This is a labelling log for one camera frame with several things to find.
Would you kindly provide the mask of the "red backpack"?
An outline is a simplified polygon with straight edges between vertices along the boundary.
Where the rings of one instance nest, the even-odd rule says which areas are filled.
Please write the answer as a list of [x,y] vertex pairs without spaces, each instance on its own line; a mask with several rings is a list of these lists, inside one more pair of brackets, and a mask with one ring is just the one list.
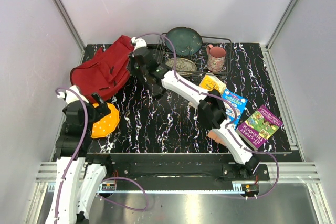
[[128,81],[129,54],[134,50],[131,38],[122,35],[108,49],[99,48],[93,59],[73,68],[70,82],[77,85],[82,95],[95,103],[92,94],[97,93],[107,101]]

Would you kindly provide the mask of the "yellow paperback book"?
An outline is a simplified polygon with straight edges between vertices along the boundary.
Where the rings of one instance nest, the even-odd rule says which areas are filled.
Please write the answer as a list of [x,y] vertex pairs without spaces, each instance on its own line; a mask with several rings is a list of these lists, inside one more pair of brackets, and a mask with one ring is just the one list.
[[226,84],[211,74],[206,74],[201,80],[199,86],[209,91],[216,89],[220,94],[223,94],[226,89]]

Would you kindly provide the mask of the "blue paperback book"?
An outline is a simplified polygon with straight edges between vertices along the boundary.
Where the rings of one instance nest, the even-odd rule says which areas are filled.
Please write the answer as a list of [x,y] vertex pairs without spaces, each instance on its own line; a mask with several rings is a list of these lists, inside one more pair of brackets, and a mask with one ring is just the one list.
[[224,103],[226,114],[230,121],[234,120],[233,124],[236,129],[248,100],[229,91],[227,88],[224,90],[222,98],[227,101],[227,103]]

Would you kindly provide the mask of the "purple treehouse book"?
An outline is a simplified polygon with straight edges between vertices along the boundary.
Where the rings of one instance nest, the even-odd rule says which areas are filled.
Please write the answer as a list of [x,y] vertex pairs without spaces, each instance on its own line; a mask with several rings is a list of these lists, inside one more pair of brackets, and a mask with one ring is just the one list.
[[281,119],[262,105],[237,127],[236,132],[254,151],[257,151],[283,124]]

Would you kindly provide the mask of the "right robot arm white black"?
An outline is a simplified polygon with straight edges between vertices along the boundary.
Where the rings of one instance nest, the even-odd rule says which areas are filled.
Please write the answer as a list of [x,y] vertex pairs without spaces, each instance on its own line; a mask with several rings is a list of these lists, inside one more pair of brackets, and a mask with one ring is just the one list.
[[130,56],[130,70],[146,88],[149,84],[158,86],[163,92],[172,91],[194,105],[200,126],[213,131],[240,165],[239,176],[244,180],[256,176],[260,159],[231,127],[225,100],[217,90],[203,89],[174,72],[165,63],[157,63],[147,46],[135,47]]

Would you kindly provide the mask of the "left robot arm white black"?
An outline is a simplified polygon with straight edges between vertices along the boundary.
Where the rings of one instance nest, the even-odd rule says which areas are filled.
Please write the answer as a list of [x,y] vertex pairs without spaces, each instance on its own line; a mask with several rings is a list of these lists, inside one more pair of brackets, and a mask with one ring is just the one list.
[[119,111],[97,93],[90,102],[77,85],[56,89],[63,99],[65,121],[56,140],[56,182],[46,223],[88,223],[93,199],[102,180],[113,175],[109,156],[87,157],[90,142],[112,133]]

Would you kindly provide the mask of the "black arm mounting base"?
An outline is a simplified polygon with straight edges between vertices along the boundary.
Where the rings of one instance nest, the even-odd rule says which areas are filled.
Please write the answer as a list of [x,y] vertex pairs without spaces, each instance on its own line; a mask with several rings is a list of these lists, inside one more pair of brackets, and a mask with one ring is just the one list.
[[242,166],[235,164],[232,156],[224,154],[186,153],[89,153],[87,161],[107,164],[108,174],[125,175],[131,178],[141,176],[208,176],[234,180],[270,180],[268,167],[260,164],[252,176],[242,174]]

